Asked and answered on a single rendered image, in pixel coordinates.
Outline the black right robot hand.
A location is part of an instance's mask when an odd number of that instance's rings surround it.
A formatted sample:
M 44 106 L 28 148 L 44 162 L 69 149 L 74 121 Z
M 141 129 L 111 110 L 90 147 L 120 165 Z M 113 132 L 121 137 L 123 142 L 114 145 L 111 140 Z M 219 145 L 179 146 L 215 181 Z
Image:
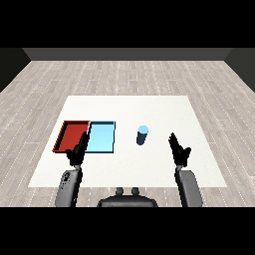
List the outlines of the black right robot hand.
M 191 154 L 191 148 L 183 148 L 179 144 L 177 137 L 174 133 L 170 135 L 168 142 L 172 150 L 174 163 L 182 167 L 187 167 L 187 160 Z

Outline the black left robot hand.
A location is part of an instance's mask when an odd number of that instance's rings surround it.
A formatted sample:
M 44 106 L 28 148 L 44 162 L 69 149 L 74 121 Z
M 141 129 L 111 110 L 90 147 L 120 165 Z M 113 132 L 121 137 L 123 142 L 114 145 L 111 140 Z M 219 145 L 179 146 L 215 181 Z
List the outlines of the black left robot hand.
M 75 147 L 73 149 L 65 150 L 65 154 L 70 161 L 70 166 L 82 165 L 85 151 L 88 147 L 89 138 L 90 136 L 84 131 Z

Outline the red shallow open box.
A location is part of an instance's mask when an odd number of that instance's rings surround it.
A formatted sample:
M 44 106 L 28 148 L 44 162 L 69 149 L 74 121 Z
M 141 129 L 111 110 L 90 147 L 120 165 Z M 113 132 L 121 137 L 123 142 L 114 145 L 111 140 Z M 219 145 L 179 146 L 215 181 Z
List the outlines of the red shallow open box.
M 64 121 L 52 152 L 64 153 L 67 149 L 73 149 L 82 134 L 88 130 L 89 123 L 89 121 Z

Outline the light blue shallow open box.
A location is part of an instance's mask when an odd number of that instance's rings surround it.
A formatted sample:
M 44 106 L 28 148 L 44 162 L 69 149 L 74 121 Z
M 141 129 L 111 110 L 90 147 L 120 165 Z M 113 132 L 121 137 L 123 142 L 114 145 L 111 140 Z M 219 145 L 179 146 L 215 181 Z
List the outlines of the light blue shallow open box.
M 86 153 L 113 153 L 116 123 L 113 121 L 92 121 L 89 127 L 89 141 Z

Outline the blue can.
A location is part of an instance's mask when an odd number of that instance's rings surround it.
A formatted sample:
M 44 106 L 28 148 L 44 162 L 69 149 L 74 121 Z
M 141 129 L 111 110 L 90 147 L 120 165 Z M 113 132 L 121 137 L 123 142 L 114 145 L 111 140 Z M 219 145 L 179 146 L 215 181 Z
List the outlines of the blue can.
M 138 145 L 143 145 L 147 137 L 147 134 L 148 134 L 148 127 L 140 126 L 137 131 L 136 143 Z

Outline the dark grey robot body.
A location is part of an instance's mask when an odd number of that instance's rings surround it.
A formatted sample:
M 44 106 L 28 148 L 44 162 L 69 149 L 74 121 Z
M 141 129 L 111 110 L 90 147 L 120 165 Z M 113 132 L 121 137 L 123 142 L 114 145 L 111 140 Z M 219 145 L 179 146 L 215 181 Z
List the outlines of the dark grey robot body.
M 124 189 L 118 187 L 116 194 L 98 202 L 98 207 L 157 207 L 154 199 L 141 196 L 137 187 L 131 189 L 131 195 L 124 195 Z

